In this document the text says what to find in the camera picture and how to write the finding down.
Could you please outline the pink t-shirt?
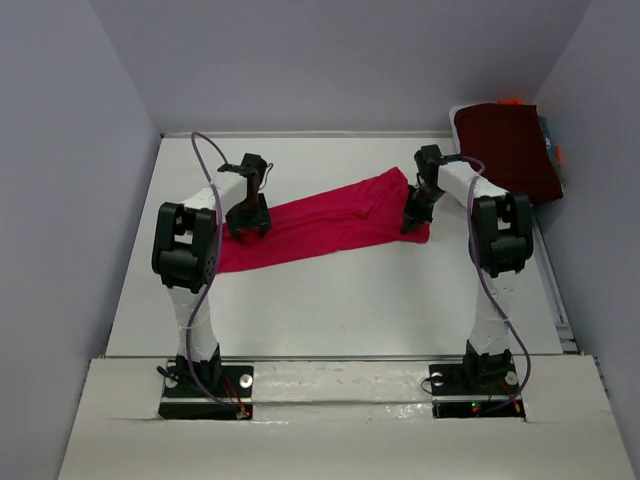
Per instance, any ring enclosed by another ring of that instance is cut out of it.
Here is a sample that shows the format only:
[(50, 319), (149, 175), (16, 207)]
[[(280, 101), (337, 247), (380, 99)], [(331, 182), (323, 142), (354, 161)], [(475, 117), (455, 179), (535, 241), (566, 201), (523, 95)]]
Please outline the pink t-shirt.
[(221, 273), (235, 273), (395, 241), (424, 244), (427, 224), (403, 233), (409, 194), (396, 167), (317, 195), (270, 209), (272, 228), (263, 237), (246, 233), (241, 241), (224, 231)]

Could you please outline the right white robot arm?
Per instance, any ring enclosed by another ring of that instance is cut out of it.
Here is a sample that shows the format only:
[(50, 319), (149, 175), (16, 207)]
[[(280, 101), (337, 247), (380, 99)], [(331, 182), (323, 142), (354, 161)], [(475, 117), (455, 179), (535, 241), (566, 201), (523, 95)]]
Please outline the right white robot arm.
[(414, 160), (417, 183), (408, 187), (401, 232), (432, 222), (435, 204), (452, 195), (466, 208), (469, 256), (478, 275), (475, 320), (464, 356), (438, 365), (427, 380), (437, 396), (485, 395), (498, 382), (517, 379), (508, 308), (518, 275), (533, 254), (530, 200), (486, 179), (481, 162), (444, 155), (436, 145), (421, 147)]

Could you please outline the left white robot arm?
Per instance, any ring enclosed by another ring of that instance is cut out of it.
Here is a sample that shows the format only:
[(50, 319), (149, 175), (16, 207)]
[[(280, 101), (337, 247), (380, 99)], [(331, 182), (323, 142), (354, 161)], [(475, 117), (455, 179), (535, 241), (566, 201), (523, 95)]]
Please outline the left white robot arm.
[(151, 265), (172, 299), (179, 329), (172, 376), (201, 395), (215, 392), (222, 377), (207, 296), (220, 269), (223, 236), (240, 242), (269, 232), (261, 186), (271, 167), (261, 156), (246, 153), (240, 164), (219, 167), (207, 187), (158, 210)]

